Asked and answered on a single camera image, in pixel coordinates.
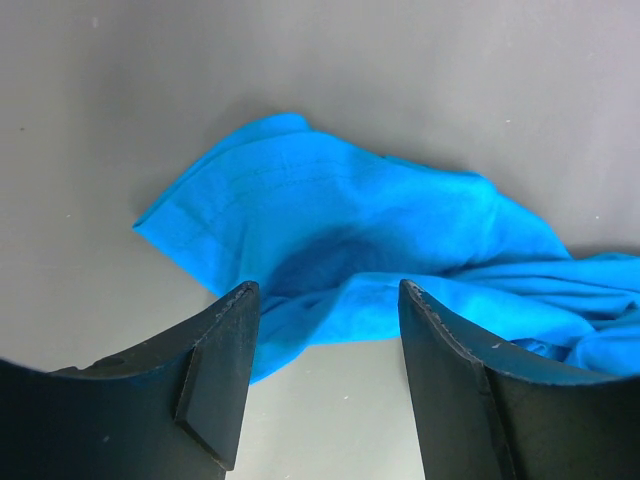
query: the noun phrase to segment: towel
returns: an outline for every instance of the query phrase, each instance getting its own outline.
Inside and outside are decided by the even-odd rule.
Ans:
[[[523,348],[640,373],[640,259],[575,260],[477,173],[381,157],[289,113],[231,134],[134,230],[216,295],[260,284],[255,382],[308,345],[399,335],[401,279]]]

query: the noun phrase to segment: wrinkled fabric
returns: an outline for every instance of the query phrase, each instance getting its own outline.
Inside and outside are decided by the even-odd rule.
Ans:
[[[260,284],[252,381],[308,345],[399,335],[401,279],[528,350],[640,373],[640,259],[574,260],[475,173],[380,157],[296,114],[221,141],[136,222],[216,295]]]

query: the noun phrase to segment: gray surface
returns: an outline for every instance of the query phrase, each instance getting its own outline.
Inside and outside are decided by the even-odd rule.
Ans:
[[[280,110],[480,170],[578,252],[637,251],[639,24],[634,0],[3,2],[0,355],[85,366],[199,311],[211,297],[129,226]],[[252,387],[230,478],[419,462],[399,344],[343,345]]]

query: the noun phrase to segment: table surface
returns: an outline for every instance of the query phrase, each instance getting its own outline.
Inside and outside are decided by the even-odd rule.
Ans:
[[[84,367],[208,305],[130,225],[278,111],[478,170],[579,255],[638,252],[638,24],[633,0],[4,2],[0,355]],[[397,340],[309,349],[250,389],[229,478],[422,478],[403,368]]]

